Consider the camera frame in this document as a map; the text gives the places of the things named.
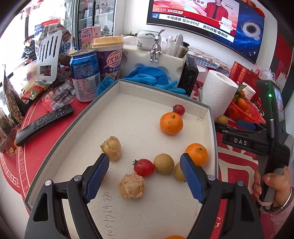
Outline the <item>person right hand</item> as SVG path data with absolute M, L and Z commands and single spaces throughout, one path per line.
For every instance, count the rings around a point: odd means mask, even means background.
M 273 207 L 281 207 L 287 202 L 291 194 L 290 176 L 287 167 L 284 167 L 283 175 L 269 173 L 265 174 L 264 176 L 261 176 L 259 173 L 259 168 L 257 168 L 255 170 L 254 182 L 252 185 L 253 196 L 255 199 L 261 195 L 262 182 L 276 190 L 275 199 L 273 200 Z

